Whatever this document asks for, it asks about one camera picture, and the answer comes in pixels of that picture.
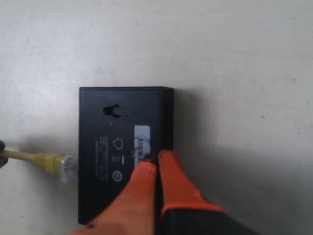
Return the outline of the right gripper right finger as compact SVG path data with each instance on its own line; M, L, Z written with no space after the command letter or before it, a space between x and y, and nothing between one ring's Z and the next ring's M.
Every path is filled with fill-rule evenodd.
M184 173L176 152L162 150L158 163L163 191L164 235L254 235L223 208L207 201Z

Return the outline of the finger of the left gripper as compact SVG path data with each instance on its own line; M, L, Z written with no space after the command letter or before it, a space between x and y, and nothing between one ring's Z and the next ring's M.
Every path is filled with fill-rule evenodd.
M4 149L5 149L5 144L4 142L0 141L0 168L5 166L8 162L8 158L2 155L4 152Z

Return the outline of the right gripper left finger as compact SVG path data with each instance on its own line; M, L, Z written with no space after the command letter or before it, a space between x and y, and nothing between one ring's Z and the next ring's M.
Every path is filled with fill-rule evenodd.
M157 166L141 162L119 196L74 235L153 235Z

